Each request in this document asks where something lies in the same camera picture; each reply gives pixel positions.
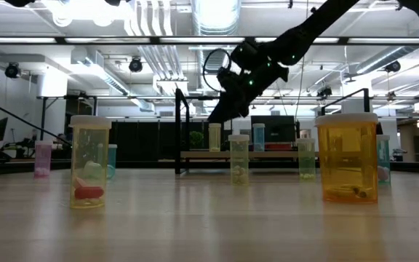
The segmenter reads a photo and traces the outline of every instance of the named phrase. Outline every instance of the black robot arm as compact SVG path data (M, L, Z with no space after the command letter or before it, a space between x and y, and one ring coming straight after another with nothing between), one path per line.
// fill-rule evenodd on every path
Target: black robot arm
M285 31L271 42L256 44L244 41L231 53L231 59L242 73L220 68L218 81L225 92L208 118L209 122L225 122L246 117L250 103L278 78L287 81L289 69L307 53L314 40L359 0L328 0L302 24ZM419 0L401 0L400 3L419 16Z

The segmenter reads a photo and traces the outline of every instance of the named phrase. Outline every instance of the ceiling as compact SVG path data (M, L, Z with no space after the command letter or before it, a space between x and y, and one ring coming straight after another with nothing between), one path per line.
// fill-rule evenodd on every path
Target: ceiling
M224 0L214 1L215 5ZM288 28L302 23L312 7L319 7L323 0L294 0L294 8L287 8L287 1L242 0L238 29L240 36L278 36ZM419 29L418 16L408 10L395 11L396 1L361 0L350 12L332 25L323 36L411 36ZM52 12L45 9L41 2L30 6L31 9L15 9L0 1L0 36L127 36L124 21L115 20L109 26L95 25L91 20L74 20L69 26L59 27L52 22ZM190 0L171 1L171 26L174 35L193 35L193 22ZM43 55L56 62L69 72L70 89L85 90L92 95L108 95L109 87L101 78L79 73L78 65L71 65L71 51L74 46L0 46L0 56L13 54ZM207 90L200 82L200 65L197 46L177 46L177 54L183 73L188 79L188 91L198 94L197 90ZM331 86L333 95L342 95L340 76L328 78L326 83L314 85L324 76L343 66L361 63L388 47L377 46L315 46L310 48L304 58L304 66L299 63L290 68L290 80L285 83L278 80L263 95L285 96L289 102L298 96L312 94L327 84ZM131 46L88 46L90 53L100 52L105 58L105 67L114 77L124 82L134 94L158 95L152 87L153 71L145 61L140 73L131 73L128 69L132 56L140 56L137 47ZM402 88L406 84L419 82L419 49L399 59L402 69L399 73L375 71L366 77L372 82L375 95L385 95L389 90ZM27 65L25 70L34 70ZM419 95L419 86L401 92L398 96ZM108 101L108 105L124 105L124 101ZM401 108L408 109L414 101L400 103Z

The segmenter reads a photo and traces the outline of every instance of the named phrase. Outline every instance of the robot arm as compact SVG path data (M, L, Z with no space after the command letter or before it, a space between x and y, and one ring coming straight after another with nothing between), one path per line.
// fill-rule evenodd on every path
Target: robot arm
M246 117L250 103L279 77L287 81L289 69L286 66L298 63L316 37L358 1L328 0L305 22L285 31L274 41L264 44L250 40L242 42L231 53L232 61L242 68L242 73L235 74L230 68L220 68L218 81L225 92L221 93L208 121L221 123L239 116ZM399 0L399 3L419 16L419 0Z

